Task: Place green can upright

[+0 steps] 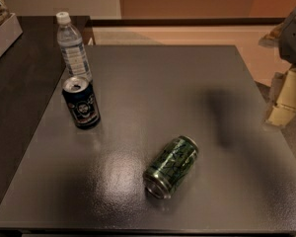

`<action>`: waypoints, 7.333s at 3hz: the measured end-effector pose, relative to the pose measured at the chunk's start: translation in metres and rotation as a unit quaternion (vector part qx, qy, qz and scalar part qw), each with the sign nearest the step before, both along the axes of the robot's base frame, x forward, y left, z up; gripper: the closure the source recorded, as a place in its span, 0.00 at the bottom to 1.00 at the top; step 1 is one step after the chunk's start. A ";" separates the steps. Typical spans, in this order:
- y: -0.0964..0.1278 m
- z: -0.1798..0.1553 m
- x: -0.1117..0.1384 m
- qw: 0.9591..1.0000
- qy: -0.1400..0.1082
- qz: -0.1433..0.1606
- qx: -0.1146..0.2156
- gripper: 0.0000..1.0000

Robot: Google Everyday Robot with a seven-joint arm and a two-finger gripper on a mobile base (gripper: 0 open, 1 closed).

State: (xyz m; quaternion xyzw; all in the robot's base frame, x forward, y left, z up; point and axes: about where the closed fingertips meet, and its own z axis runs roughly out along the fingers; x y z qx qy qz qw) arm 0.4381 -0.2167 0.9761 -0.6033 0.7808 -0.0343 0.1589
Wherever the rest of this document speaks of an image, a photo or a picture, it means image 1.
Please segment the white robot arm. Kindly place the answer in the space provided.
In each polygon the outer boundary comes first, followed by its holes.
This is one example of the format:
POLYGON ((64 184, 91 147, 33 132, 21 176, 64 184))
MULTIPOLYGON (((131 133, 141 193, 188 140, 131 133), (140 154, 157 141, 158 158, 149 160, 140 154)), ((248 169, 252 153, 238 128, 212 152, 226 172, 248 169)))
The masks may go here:
POLYGON ((279 55, 291 67, 284 74, 274 74, 264 121, 273 126, 285 127, 296 116, 296 7, 283 22, 279 55))

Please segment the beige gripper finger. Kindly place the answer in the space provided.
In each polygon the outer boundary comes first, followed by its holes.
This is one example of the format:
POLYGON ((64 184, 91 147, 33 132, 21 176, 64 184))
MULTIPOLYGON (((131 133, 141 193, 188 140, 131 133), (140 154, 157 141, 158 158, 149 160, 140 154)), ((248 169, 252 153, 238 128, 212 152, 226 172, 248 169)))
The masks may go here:
POLYGON ((296 116, 296 65, 285 73, 274 74, 269 91, 269 102, 264 121, 285 127, 296 116))

